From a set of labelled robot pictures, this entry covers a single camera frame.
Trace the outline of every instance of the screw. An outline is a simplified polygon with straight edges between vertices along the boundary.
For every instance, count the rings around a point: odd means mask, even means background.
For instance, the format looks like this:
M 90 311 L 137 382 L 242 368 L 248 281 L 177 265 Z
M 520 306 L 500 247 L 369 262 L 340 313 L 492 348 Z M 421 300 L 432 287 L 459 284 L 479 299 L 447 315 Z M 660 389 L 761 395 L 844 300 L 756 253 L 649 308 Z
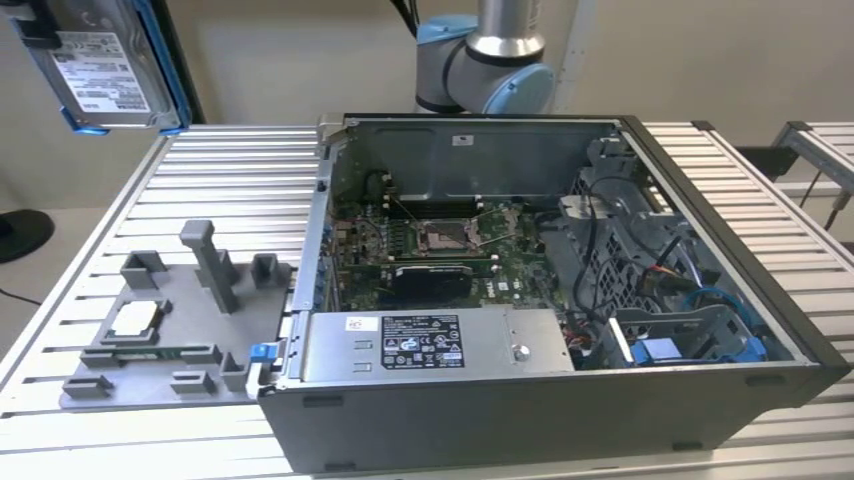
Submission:
M 513 345 L 512 358 L 516 359 L 516 362 L 524 362 L 528 358 L 531 358 L 531 349 L 524 345 Z

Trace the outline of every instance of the aluminum extrusion table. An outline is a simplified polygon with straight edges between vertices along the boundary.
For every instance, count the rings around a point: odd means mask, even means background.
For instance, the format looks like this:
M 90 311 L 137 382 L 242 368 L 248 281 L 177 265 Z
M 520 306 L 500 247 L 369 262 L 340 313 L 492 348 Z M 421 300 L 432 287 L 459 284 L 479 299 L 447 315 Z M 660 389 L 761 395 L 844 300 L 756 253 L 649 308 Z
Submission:
M 854 123 L 788 122 L 773 140 L 787 146 L 854 193 Z
M 854 363 L 854 258 L 713 130 L 645 124 L 800 308 Z M 130 250 L 190 263 L 184 220 L 212 218 L 234 261 L 297 266 L 317 158 L 313 127 L 202 126 L 156 141 L 0 364 L 5 478 L 289 477 L 254 405 L 68 413 L 57 406 Z M 289 322 L 285 309 L 282 322 Z M 807 406 L 765 413 L 712 452 L 376 475 L 472 478 L 854 478 L 854 374 Z

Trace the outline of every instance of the warning label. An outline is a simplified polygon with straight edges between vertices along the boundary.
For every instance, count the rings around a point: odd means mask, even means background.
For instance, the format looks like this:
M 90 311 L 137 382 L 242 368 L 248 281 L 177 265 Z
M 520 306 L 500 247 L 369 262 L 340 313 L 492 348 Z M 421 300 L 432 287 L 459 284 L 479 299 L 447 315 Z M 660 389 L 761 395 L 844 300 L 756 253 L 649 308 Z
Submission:
M 382 317 L 381 364 L 388 370 L 464 367 L 457 316 Z
M 56 32 L 62 47 L 53 63 L 80 109 L 98 113 L 148 113 L 130 62 L 112 32 Z

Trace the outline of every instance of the power supply label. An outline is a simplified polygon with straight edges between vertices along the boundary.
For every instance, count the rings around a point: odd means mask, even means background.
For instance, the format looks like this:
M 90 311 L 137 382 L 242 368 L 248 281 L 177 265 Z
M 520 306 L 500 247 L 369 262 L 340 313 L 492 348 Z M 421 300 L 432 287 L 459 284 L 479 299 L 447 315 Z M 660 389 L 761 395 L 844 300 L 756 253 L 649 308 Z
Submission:
M 382 317 L 381 364 L 388 370 L 464 367 L 459 317 Z

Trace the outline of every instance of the blue cable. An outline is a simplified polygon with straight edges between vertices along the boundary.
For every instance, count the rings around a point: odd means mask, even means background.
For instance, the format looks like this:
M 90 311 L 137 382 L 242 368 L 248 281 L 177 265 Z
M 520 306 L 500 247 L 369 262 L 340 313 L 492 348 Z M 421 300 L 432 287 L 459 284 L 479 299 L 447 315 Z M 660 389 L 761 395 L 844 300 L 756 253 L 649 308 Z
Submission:
M 681 308 L 684 310 L 693 309 L 693 299 L 703 293 L 713 293 L 719 295 L 727 302 L 735 306 L 735 310 L 737 311 L 737 316 L 741 318 L 741 321 L 747 324 L 747 327 L 752 327 L 752 320 L 749 318 L 749 312 L 744 307 L 744 304 L 728 293 L 715 287 L 703 287 L 700 289 L 693 290 L 684 296 L 684 300 L 681 302 Z

